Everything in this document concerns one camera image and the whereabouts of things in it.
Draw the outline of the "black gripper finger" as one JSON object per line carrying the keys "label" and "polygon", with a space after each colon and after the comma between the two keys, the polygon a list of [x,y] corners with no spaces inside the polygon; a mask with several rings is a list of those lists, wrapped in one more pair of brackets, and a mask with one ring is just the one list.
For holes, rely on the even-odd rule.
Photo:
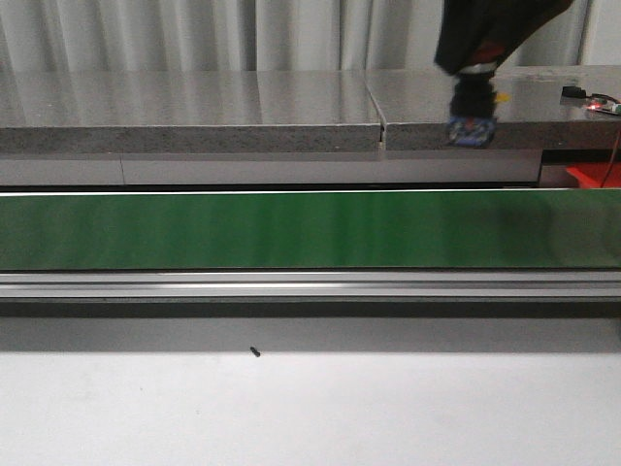
{"label": "black gripper finger", "polygon": [[435,63],[448,75],[476,64],[477,50],[490,46],[503,63],[570,1],[445,1]]}

